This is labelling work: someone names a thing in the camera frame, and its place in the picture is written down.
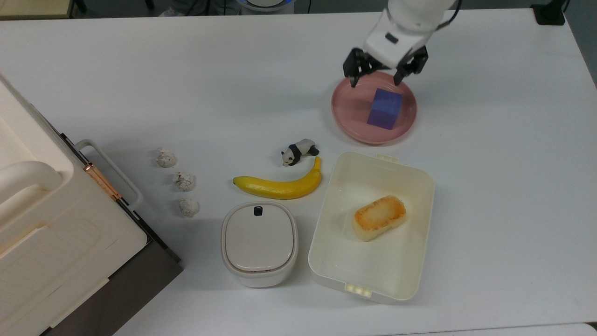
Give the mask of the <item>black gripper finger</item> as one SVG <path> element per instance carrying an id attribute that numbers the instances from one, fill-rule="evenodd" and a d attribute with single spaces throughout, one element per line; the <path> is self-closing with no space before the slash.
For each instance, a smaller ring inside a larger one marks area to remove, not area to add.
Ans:
<path id="1" fill-rule="evenodd" d="M 405 56 L 396 67 L 394 85 L 399 86 L 403 79 L 411 74 L 420 74 L 428 59 L 426 45 L 420 47 L 411 55 Z"/>
<path id="2" fill-rule="evenodd" d="M 373 58 L 369 53 L 360 48 L 353 48 L 343 62 L 343 74 L 349 79 L 350 87 L 356 87 L 358 81 L 365 75 L 371 74 L 375 69 Z"/>

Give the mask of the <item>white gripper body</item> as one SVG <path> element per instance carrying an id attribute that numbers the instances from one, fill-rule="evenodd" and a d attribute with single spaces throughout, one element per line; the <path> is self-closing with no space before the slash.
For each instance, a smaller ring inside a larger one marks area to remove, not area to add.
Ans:
<path id="1" fill-rule="evenodd" d="M 409 61 L 427 40 L 427 31 L 412 31 L 398 25 L 389 11 L 384 9 L 365 39 L 363 50 L 384 66 L 393 69 Z"/>

